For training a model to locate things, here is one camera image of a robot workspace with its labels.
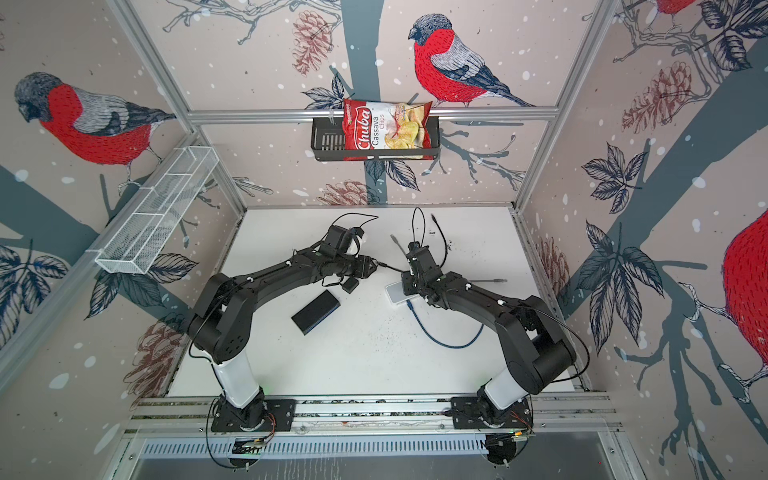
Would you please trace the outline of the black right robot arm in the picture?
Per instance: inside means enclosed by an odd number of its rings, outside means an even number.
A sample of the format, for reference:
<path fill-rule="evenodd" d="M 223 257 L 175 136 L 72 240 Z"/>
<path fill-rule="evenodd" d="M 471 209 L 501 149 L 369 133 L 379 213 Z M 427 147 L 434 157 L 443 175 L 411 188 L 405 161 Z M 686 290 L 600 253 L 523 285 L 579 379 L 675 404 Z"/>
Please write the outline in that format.
<path fill-rule="evenodd" d="M 557 319 L 536 296 L 504 297 L 456 272 L 444 273 L 429 247 L 416 241 L 406 254 L 404 290 L 432 307 L 469 316 L 496 333 L 505 366 L 477 392 L 478 416 L 499 424 L 511 406 L 540 393 L 567 371 L 577 355 Z"/>

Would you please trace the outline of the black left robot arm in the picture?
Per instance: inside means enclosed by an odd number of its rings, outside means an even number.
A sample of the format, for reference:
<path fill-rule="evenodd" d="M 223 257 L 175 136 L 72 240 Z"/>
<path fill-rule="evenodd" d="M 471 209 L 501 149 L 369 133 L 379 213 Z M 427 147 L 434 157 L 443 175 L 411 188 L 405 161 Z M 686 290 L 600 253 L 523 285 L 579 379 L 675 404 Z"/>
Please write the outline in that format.
<path fill-rule="evenodd" d="M 294 290 L 337 277 L 366 279 L 376 271 L 373 258 L 349 248 L 361 245 L 360 227 L 329 227 L 321 240 L 296 250 L 289 259 L 250 274 L 212 276 L 192 309 L 187 327 L 191 343 L 212 364 L 227 405 L 237 412 L 259 409 L 263 389 L 253 375 L 244 349 L 253 314 Z"/>

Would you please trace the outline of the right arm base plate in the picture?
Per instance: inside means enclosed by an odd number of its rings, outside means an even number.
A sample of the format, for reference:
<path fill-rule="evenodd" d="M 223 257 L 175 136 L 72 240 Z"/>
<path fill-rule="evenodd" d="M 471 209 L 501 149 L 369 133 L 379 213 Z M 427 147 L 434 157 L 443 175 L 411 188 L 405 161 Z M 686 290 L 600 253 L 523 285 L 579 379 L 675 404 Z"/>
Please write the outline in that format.
<path fill-rule="evenodd" d="M 452 419 L 453 428 L 522 429 L 533 428 L 533 411 L 528 398 L 498 409 L 490 400 L 480 397 L 453 397 L 450 408 L 443 412 Z"/>

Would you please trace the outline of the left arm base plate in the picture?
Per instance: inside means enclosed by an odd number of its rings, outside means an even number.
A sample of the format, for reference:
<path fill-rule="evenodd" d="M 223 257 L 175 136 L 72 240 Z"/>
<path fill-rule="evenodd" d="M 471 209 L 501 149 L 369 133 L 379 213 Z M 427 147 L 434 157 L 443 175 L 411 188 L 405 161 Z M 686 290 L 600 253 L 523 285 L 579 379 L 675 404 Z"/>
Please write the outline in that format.
<path fill-rule="evenodd" d="M 287 432 L 291 430 L 296 401 L 255 399 L 239 409 L 219 397 L 214 404 L 210 430 L 215 433 Z"/>

